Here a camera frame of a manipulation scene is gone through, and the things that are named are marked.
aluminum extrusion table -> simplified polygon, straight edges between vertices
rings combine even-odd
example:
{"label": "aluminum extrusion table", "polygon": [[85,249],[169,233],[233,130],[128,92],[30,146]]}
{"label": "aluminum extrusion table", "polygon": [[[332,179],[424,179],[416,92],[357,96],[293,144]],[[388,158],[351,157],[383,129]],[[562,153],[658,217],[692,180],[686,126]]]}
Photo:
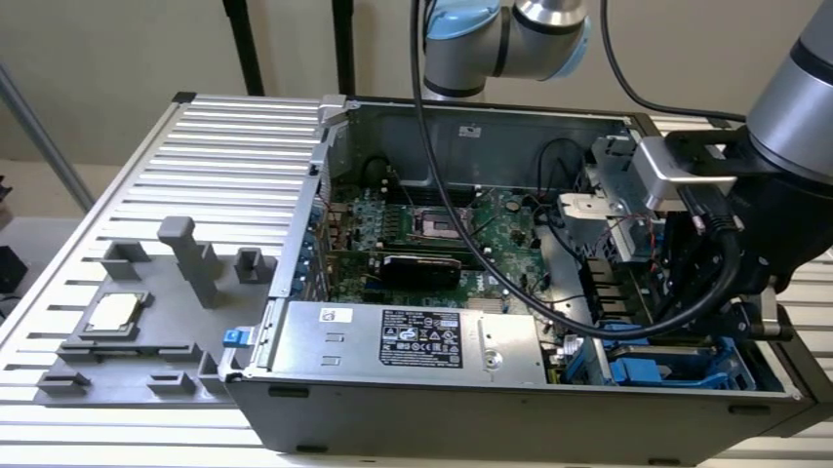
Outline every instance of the aluminum extrusion table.
{"label": "aluminum extrusion table", "polygon": [[[213,242],[218,254],[256,246],[280,256],[291,213],[284,208],[288,182],[292,171],[304,170],[317,141],[317,109],[317,100],[263,97],[197,95],[190,103],[170,104],[0,329],[0,464],[525,465],[277,454],[261,448],[236,409],[50,409],[32,404],[34,383],[104,280],[104,269],[90,260],[110,241],[140,240],[150,254],[164,253],[166,247],[154,240],[157,224],[166,215],[189,215],[197,222],[196,239]],[[711,128],[703,119],[652,120],[664,132]],[[798,270],[779,300],[833,378],[833,253]],[[702,467],[830,468],[833,422],[791,439],[750,439]]]}

blue latch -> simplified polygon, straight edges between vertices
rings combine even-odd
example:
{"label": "blue latch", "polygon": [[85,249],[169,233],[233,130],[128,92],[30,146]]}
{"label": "blue latch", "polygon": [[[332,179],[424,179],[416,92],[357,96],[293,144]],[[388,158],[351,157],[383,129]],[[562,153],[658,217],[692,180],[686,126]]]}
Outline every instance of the blue latch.
{"label": "blue latch", "polygon": [[582,369],[584,365],[584,346],[582,346],[572,357],[572,361],[567,364],[567,369],[560,376],[560,383],[572,383],[572,378],[575,374]]}
{"label": "blue latch", "polygon": [[610,364],[612,381],[619,385],[662,386],[659,367],[652,359],[622,358]]}
{"label": "blue latch", "polygon": [[245,348],[248,346],[249,331],[228,329],[222,334],[222,346],[226,348]]}
{"label": "blue latch", "polygon": [[441,41],[464,36],[492,22],[497,0],[436,0],[428,18],[428,39]]}
{"label": "blue latch", "polygon": [[727,381],[728,375],[726,375],[726,372],[718,372],[702,380],[662,380],[662,386],[670,388],[704,388],[718,390],[727,388]]}
{"label": "blue latch", "polygon": [[[624,324],[620,322],[607,322],[603,324],[602,327],[604,330],[611,330],[614,332],[622,332],[626,330],[632,330],[632,329],[639,329],[640,326],[638,325],[632,325],[632,324]],[[600,341],[600,344],[603,345],[603,349],[612,349],[615,348],[618,345],[620,344],[648,344],[648,339],[647,338],[640,338],[640,339],[626,339],[626,340],[620,340],[620,339],[603,339]]]}

black pole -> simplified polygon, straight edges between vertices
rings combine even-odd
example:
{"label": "black pole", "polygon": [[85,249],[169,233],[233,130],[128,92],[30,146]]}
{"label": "black pole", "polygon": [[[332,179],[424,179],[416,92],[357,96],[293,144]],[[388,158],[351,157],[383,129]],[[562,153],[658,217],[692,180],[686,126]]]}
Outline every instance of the black pole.
{"label": "black pole", "polygon": [[355,95],[352,62],[352,0],[332,0],[333,33],[336,36],[337,92]]}
{"label": "black pole", "polygon": [[245,0],[222,0],[222,7],[232,25],[233,45],[236,46],[236,57],[238,58],[238,67],[242,71],[242,80],[245,81],[245,92],[249,96],[264,96],[263,77],[260,76],[260,65],[257,64],[257,49],[254,47],[254,38],[250,34]]}

power supply label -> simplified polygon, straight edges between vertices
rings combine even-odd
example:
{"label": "power supply label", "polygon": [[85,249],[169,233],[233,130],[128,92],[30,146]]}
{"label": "power supply label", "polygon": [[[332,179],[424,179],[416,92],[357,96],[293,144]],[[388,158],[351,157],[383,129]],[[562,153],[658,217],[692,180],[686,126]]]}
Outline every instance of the power supply label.
{"label": "power supply label", "polygon": [[379,361],[385,366],[461,368],[459,314],[384,310]]}

floor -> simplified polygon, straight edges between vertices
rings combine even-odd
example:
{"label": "floor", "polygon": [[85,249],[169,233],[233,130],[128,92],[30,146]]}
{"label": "floor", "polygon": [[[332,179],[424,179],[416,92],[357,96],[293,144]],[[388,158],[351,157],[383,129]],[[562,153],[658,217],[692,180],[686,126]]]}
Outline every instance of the floor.
{"label": "floor", "polygon": [[[76,164],[76,171],[93,196],[101,195],[121,166]],[[14,187],[5,199],[14,216],[82,217],[52,169],[41,162],[0,160],[2,184]]]}

